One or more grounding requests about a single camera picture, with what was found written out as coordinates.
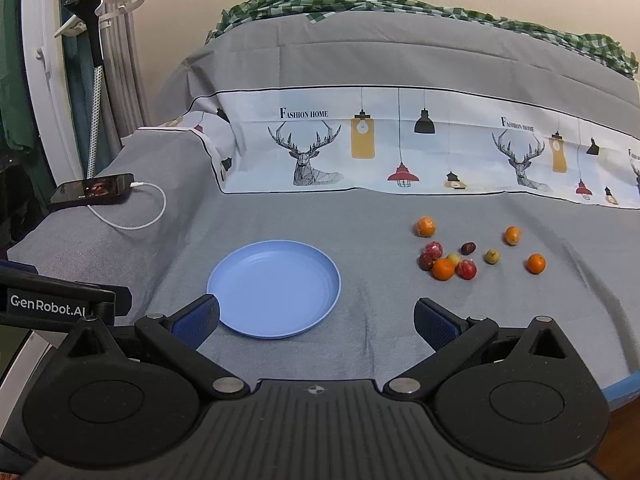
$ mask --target metal screw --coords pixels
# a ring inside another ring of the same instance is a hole
[[[396,377],[389,381],[389,387],[397,394],[412,394],[420,389],[420,383],[411,377]]]
[[[237,377],[220,377],[213,381],[213,389],[221,394],[234,394],[244,388],[244,381]]]

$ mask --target deer head print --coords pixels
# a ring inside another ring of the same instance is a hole
[[[518,179],[518,184],[520,184],[521,186],[527,186],[533,189],[538,189],[540,191],[551,192],[551,188],[549,186],[547,186],[546,184],[540,184],[539,182],[535,182],[527,178],[527,175],[525,174],[525,171],[527,170],[527,168],[531,166],[531,159],[537,156],[540,156],[542,152],[545,151],[545,145],[540,144],[540,141],[536,139],[536,142],[538,144],[536,149],[534,150],[530,144],[529,153],[527,153],[524,156],[524,158],[519,162],[516,160],[515,154],[511,151],[511,141],[509,141],[509,143],[506,146],[502,143],[502,137],[506,132],[507,130],[504,130],[500,134],[497,140],[495,139],[494,134],[491,134],[491,136],[493,137],[494,144],[496,145],[498,150],[500,150],[501,153],[504,153],[507,157],[509,157],[509,164],[511,164],[511,167],[513,167],[513,169],[516,170],[516,178]]]
[[[633,168],[634,173],[636,174],[636,186],[638,186],[638,194],[640,194],[640,170],[636,168],[633,161],[631,161],[631,167]]]
[[[334,142],[335,137],[338,136],[340,128],[342,127],[338,126],[337,131],[334,133],[327,123],[324,121],[322,122],[328,130],[326,137],[324,139],[320,139],[320,135],[316,132],[317,140],[309,146],[309,149],[306,150],[306,152],[301,152],[298,147],[291,142],[291,134],[289,134],[289,138],[287,138],[287,140],[284,140],[280,136],[280,131],[286,121],[276,129],[275,135],[271,129],[267,127],[271,138],[276,141],[276,144],[286,150],[289,150],[289,155],[296,159],[296,169],[293,172],[294,186],[322,186],[323,184],[338,182],[342,178],[340,173],[325,173],[324,171],[315,170],[311,167],[311,159],[320,155],[320,148]]]

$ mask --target red apple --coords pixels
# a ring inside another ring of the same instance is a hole
[[[428,254],[431,259],[437,260],[442,257],[442,244],[439,242],[429,242],[422,250],[422,254]]]
[[[458,274],[465,280],[472,280],[477,272],[478,268],[473,260],[462,260],[458,265]]]

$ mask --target green curtain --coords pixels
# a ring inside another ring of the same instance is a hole
[[[63,7],[66,0],[60,0],[60,23],[65,23],[72,15]],[[65,58],[66,82],[69,89],[71,112],[76,130],[76,143],[80,153],[83,174],[86,174],[89,159],[89,137],[91,132],[91,108],[94,97],[94,64],[91,58],[89,37],[86,33],[78,36],[63,36],[62,47]],[[98,151],[95,161],[96,174],[112,161],[109,143],[100,121],[98,131]]]
[[[24,67],[20,0],[0,0],[0,139],[29,175],[43,212],[55,189],[36,126]]]

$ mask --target plastic plate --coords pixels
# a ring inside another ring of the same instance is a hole
[[[340,296],[340,272],[322,251],[291,240],[242,247],[213,270],[207,294],[220,321],[241,334],[279,339],[320,323]]]

